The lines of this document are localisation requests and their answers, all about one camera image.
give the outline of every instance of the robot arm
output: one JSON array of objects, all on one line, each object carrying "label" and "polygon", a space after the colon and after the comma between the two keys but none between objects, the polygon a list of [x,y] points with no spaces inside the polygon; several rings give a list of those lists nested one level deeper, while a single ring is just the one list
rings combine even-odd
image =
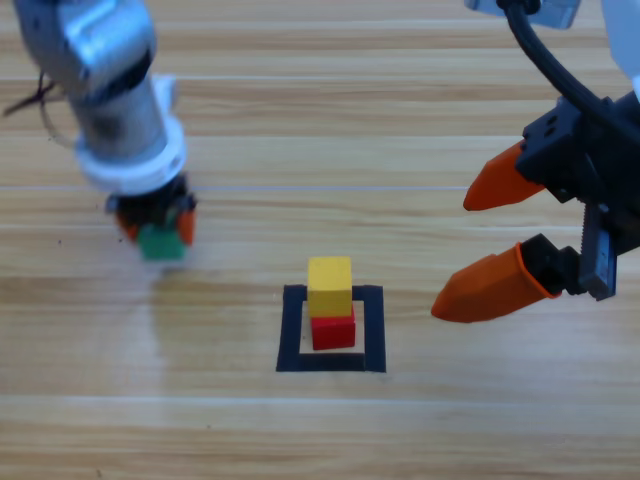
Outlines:
[{"label": "robot arm", "polygon": [[[498,208],[542,190],[561,203],[578,200],[585,206],[581,251],[558,250],[536,235],[489,255],[450,278],[432,307],[437,318],[492,320],[563,291],[605,300],[616,294],[617,257],[640,246],[638,96],[630,92],[615,102],[600,99],[546,50],[525,13],[535,15],[542,11],[536,8],[560,3],[498,0],[518,43],[562,97],[524,129],[520,141],[485,165],[464,207]],[[640,7],[635,0],[603,0],[603,11],[612,56],[637,88],[640,64],[624,39],[635,34],[628,19],[638,18]]]},{"label": "robot arm", "polygon": [[196,202],[180,174],[187,151],[172,114],[175,79],[150,74],[157,42],[144,2],[14,0],[14,8],[31,58],[66,93],[80,129],[76,158],[111,194],[118,224],[138,243],[173,232],[189,245]]}]

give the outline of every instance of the stacked blocks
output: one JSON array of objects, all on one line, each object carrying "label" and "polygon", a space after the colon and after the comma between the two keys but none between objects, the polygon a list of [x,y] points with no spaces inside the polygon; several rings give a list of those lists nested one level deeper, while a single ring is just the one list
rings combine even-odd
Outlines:
[{"label": "stacked blocks", "polygon": [[351,259],[309,259],[307,304],[314,350],[354,347],[356,321],[352,301]]}]

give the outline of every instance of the red block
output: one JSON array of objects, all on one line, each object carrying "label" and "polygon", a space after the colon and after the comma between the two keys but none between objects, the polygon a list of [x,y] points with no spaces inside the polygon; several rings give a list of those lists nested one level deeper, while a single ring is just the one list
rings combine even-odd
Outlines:
[{"label": "red block", "polygon": [[351,306],[348,317],[311,318],[314,350],[349,348],[356,345],[356,315]]}]

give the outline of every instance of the white robot part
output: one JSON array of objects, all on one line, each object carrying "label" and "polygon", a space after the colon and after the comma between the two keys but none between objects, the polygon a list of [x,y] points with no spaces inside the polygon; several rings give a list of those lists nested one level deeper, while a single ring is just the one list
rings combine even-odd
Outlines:
[{"label": "white robot part", "polygon": [[602,0],[611,57],[631,80],[640,100],[640,0]]},{"label": "white robot part", "polygon": [[86,178],[98,189],[121,196],[143,195],[158,190],[183,169],[187,146],[182,124],[172,114],[177,100],[177,83],[173,76],[152,78],[158,110],[164,123],[166,142],[153,158],[142,162],[121,162],[119,158],[98,156],[87,148],[84,135],[78,139],[76,157]]},{"label": "white robot part", "polygon": [[[471,10],[504,17],[496,0],[464,0],[464,4]],[[580,0],[541,0],[540,10],[530,20],[532,24],[564,30],[571,28],[579,8]]]}]

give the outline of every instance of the green block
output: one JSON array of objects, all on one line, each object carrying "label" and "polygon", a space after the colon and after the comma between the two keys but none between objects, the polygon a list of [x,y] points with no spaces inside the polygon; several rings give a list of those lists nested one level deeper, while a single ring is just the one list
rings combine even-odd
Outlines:
[{"label": "green block", "polygon": [[185,244],[176,230],[146,226],[138,234],[138,246],[145,260],[181,260]]}]

